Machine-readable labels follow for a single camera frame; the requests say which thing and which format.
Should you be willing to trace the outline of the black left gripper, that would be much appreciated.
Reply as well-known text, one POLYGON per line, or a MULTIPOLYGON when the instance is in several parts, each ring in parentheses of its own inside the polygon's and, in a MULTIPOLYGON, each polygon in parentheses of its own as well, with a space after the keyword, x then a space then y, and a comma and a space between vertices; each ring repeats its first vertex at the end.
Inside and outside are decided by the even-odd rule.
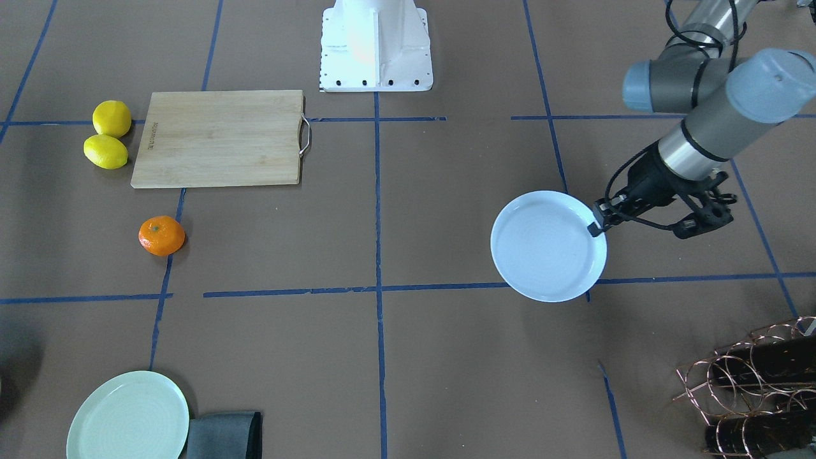
POLYGON ((623 189, 609 200, 601 198, 594 203, 597 222, 588 225, 592 238, 603 235, 610 226, 635 221, 639 215, 653 207, 668 206, 675 200, 678 192, 683 194, 693 183, 675 174, 664 164, 658 142, 651 143, 627 160, 612 175, 612 181, 617 180, 622 172, 626 172, 626 185, 623 189))

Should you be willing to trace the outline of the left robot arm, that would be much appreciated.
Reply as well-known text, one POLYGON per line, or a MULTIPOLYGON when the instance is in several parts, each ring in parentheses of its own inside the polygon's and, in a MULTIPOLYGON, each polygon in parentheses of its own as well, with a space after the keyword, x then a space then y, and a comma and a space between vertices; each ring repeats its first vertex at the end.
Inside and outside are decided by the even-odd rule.
POLYGON ((622 85, 631 110, 681 114, 675 127, 635 154, 595 201, 588 232, 598 237, 636 222, 688 239, 732 222, 736 198, 723 194, 722 166, 798 115, 814 99, 814 57, 766 48, 746 60, 738 44, 755 1, 701 1, 685 23, 665 17, 671 37, 659 57, 632 65, 622 85))

